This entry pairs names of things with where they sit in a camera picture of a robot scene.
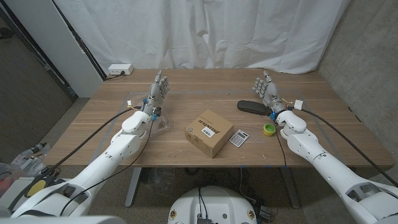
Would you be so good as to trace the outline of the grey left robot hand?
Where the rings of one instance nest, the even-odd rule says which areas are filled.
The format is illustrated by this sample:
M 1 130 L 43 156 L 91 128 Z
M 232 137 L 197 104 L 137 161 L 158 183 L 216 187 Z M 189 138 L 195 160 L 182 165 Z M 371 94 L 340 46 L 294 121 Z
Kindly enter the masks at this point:
M 149 88 L 147 100 L 141 108 L 141 111 L 149 116 L 153 116 L 154 114 L 159 116 L 164 98 L 169 90 L 169 79 L 167 76 L 163 77 L 162 70 L 159 70 L 153 84 Z

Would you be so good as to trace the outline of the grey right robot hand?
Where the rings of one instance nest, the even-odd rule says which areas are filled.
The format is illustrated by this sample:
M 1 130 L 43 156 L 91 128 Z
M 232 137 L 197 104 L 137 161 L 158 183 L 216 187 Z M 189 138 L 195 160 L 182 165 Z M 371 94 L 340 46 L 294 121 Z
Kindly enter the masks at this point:
M 252 90 L 259 95 L 262 103 L 272 110 L 274 114 L 272 120 L 277 119 L 278 115 L 286 110 L 282 98 L 278 94 L 277 87 L 266 70 L 264 70 L 263 79 L 256 78 Z

